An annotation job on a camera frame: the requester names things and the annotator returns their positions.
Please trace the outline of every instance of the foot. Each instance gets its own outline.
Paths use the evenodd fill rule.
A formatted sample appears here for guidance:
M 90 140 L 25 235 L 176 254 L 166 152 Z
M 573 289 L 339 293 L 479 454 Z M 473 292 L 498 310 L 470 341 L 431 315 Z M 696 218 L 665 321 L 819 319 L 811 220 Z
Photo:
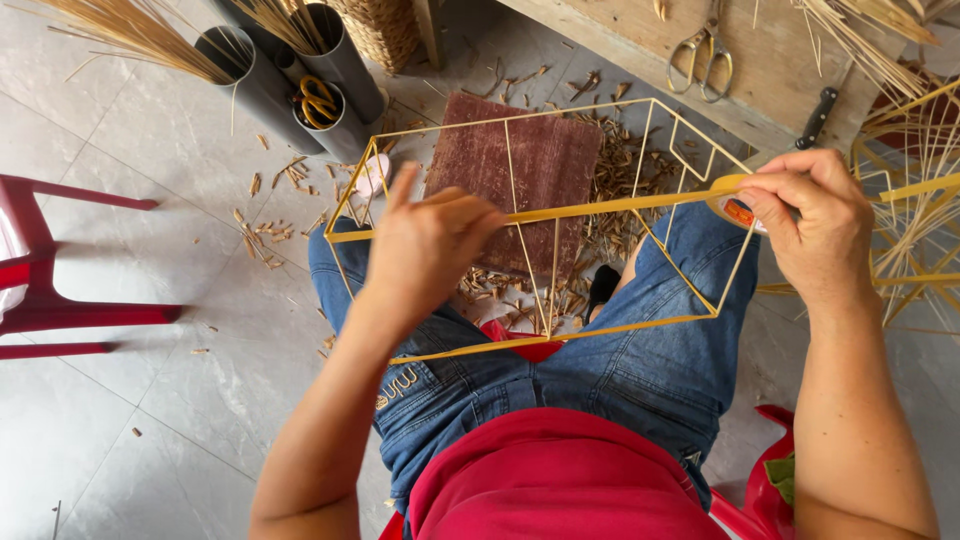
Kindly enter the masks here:
M 620 283 L 620 273 L 604 264 L 597 268 L 597 273 L 593 276 L 593 283 L 590 284 L 589 304 L 587 304 L 587 314 L 584 318 L 590 323 L 595 316 L 594 309 L 606 304 L 613 296 L 617 285 Z

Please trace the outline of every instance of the tape roll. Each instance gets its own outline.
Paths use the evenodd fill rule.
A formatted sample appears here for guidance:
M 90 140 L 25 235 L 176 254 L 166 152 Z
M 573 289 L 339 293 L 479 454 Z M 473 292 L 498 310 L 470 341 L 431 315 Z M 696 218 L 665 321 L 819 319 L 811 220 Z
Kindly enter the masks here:
M 710 191 L 733 189 L 746 176 L 745 174 L 731 174 L 720 177 L 713 182 Z M 723 195 L 717 195 L 716 197 L 709 197 L 704 203 L 713 210 L 713 213 L 723 218 L 724 221 L 733 223 L 741 229 L 750 229 L 750 224 L 754 221 L 754 213 L 751 212 L 745 204 L 736 199 L 736 193 L 725 193 Z M 763 227 L 760 220 L 756 220 L 755 230 L 760 234 L 767 234 L 767 229 Z

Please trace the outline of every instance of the scissors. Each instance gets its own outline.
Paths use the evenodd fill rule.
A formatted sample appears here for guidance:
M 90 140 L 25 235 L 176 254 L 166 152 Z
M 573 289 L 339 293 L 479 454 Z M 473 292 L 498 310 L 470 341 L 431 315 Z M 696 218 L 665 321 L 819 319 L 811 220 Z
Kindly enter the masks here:
M 319 89 L 319 92 L 324 95 L 325 99 L 310 91 L 310 83 L 313 83 Z M 337 106 L 333 103 L 333 96 L 330 95 L 330 90 L 326 89 L 326 85 L 324 85 L 324 82 L 320 79 L 313 75 L 305 75 L 300 79 L 300 93 L 302 93 L 303 96 L 300 97 L 297 95 L 294 97 L 294 101 L 300 102 L 303 107 L 303 116 L 306 116 L 307 122 L 310 122 L 314 128 L 325 130 L 340 118 L 340 113 L 337 112 Z M 314 110 L 325 116 L 330 122 L 324 123 L 318 120 L 317 117 L 314 116 Z
M 704 22 L 704 27 L 700 29 L 700 32 L 677 43 L 677 46 L 673 48 L 673 52 L 670 53 L 670 61 L 666 65 L 666 84 L 673 93 L 682 94 L 686 92 L 695 81 L 693 77 L 693 67 L 697 61 L 697 51 L 700 49 L 700 45 L 706 41 L 710 47 L 710 57 L 709 60 L 707 60 L 707 71 L 705 71 L 704 80 L 697 81 L 697 85 L 700 87 L 700 95 L 707 103 L 716 103 L 720 98 L 727 95 L 727 90 L 730 89 L 730 82 L 733 80 L 733 57 L 730 55 L 727 47 L 723 46 L 723 41 L 720 39 L 720 31 L 717 28 L 720 24 L 721 3 L 722 0 L 710 0 L 710 8 L 709 11 L 707 11 L 707 20 Z M 673 60 L 676 59 L 677 53 L 682 49 L 690 49 L 691 54 L 689 72 L 685 76 L 686 86 L 680 88 L 673 84 Z M 717 58 L 727 60 L 727 83 L 723 86 L 723 90 L 721 90 L 720 93 L 710 97 L 707 95 L 707 82 L 710 78 L 713 61 Z M 713 88 L 711 88 L 710 91 L 716 93 L 716 90 Z

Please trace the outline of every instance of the knife handle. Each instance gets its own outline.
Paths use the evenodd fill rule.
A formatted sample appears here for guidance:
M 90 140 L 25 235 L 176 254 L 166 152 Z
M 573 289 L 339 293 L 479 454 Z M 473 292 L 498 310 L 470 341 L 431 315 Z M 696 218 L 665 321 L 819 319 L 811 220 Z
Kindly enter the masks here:
M 833 104 L 837 101 L 838 93 L 839 91 L 836 88 L 830 86 L 820 91 L 820 104 L 813 110 L 813 114 L 810 114 L 810 119 L 806 121 L 804 136 L 797 139 L 797 148 L 799 150 L 806 150 L 812 147 L 817 141 L 817 134 L 820 133 L 820 130 L 824 129 L 824 124 L 827 123 L 827 116 L 830 114 L 830 110 L 833 109 Z

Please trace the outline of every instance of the hand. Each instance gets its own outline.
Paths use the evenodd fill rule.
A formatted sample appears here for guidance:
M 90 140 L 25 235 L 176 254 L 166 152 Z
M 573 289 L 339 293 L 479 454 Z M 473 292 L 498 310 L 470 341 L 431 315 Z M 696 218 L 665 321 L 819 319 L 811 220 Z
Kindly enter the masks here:
M 876 297 L 868 266 L 874 211 L 839 152 L 785 154 L 739 187 L 737 198 L 767 228 L 777 265 L 811 314 Z M 799 221 L 784 203 L 800 211 Z
M 360 293 L 376 305 L 379 321 L 398 325 L 400 338 L 446 300 L 491 234 L 507 222 L 494 205 L 459 187 L 411 203 L 416 177 L 416 165 L 403 163 L 376 228 Z

